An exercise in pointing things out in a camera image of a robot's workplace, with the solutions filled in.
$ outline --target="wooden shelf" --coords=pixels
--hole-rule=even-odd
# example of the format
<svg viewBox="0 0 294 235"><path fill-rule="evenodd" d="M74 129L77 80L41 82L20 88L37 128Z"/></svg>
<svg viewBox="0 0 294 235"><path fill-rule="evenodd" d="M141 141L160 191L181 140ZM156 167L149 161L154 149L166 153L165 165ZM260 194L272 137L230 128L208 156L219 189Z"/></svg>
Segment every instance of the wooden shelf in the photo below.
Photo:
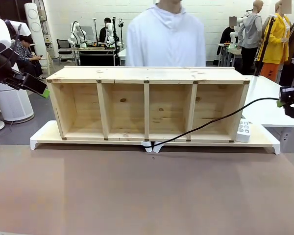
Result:
<svg viewBox="0 0 294 235"><path fill-rule="evenodd" d="M65 67L47 82L61 137L107 143L175 138L242 107L249 85L228 68ZM175 142L232 142L240 117Z"/></svg>

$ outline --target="chair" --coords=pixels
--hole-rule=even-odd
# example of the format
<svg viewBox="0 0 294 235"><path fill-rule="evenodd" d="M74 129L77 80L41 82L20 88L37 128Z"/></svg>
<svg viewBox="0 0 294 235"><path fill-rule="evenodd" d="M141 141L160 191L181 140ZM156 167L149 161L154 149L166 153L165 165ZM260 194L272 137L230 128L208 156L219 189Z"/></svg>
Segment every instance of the chair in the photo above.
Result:
<svg viewBox="0 0 294 235"><path fill-rule="evenodd" d="M59 64L61 63L61 55L69 55L72 54L72 51L61 51L61 49L68 49L71 48L71 44L69 44L68 40L60 40L57 39L58 48L59 48Z"/></svg>

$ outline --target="white tower air conditioner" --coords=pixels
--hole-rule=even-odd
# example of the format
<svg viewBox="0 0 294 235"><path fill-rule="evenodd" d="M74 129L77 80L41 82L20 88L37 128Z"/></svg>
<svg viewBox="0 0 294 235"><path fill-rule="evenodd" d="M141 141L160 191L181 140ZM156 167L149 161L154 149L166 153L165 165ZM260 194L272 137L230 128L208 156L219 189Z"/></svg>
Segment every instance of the white tower air conditioner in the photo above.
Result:
<svg viewBox="0 0 294 235"><path fill-rule="evenodd" d="M31 37L34 40L34 43L36 44L34 46L36 55L42 55L43 59L45 60L40 60L39 62L41 65L47 65L47 61L46 61L47 49L45 46L43 32L40 26L37 5L34 3L26 3L24 6L25 6L28 27L31 32Z"/></svg>

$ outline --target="person looking at phone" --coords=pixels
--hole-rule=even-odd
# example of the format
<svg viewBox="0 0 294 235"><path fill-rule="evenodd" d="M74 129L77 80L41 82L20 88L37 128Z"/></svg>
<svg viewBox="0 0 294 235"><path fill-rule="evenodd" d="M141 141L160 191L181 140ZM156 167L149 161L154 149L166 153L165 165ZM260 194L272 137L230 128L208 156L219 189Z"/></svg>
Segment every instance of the person looking at phone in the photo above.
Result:
<svg viewBox="0 0 294 235"><path fill-rule="evenodd" d="M15 51L19 55L19 59L17 60L17 65L19 69L22 72L29 73L30 75L36 77L39 80L43 80L45 78L41 77L43 74L43 71L41 69L41 65L39 61L41 60L41 56L34 56L28 48L30 47L30 44L33 43L32 38L20 36L20 39L17 40L17 42L12 43L12 48L14 47L14 44L16 43Z"/></svg>

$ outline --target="black hair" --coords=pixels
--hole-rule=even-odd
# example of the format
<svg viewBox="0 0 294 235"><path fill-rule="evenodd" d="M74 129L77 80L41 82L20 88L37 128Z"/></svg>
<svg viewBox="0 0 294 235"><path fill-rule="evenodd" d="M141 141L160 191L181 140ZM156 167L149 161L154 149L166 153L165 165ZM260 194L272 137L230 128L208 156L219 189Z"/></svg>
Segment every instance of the black hair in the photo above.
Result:
<svg viewBox="0 0 294 235"><path fill-rule="evenodd" d="M25 41L26 43L33 44L34 41L30 36L22 36L20 35L20 41Z"/></svg>
<svg viewBox="0 0 294 235"><path fill-rule="evenodd" d="M105 22L108 22L108 23L111 23L111 19L110 19L110 18L108 18L108 17L107 17L107 18L105 18L105 19L104 19L104 21L105 21Z"/></svg>

